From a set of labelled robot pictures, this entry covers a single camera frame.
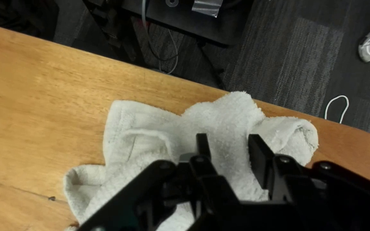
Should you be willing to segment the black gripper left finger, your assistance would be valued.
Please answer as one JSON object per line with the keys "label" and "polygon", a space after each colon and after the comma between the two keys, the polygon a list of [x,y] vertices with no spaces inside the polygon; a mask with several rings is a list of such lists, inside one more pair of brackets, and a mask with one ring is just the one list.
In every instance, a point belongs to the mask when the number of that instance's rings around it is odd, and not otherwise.
{"label": "black gripper left finger", "polygon": [[246,228],[242,203],[211,163],[206,133],[184,163],[156,160],[113,195],[77,231],[156,231],[181,203],[192,205],[188,231]]}

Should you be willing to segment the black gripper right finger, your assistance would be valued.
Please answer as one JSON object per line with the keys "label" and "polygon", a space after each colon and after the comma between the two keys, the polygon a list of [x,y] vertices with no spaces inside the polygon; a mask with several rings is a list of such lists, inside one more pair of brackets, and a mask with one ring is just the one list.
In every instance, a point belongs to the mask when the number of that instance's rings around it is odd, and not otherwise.
{"label": "black gripper right finger", "polygon": [[269,200],[249,207],[256,231],[370,231],[370,180],[329,160],[311,168],[248,136],[251,168]]}

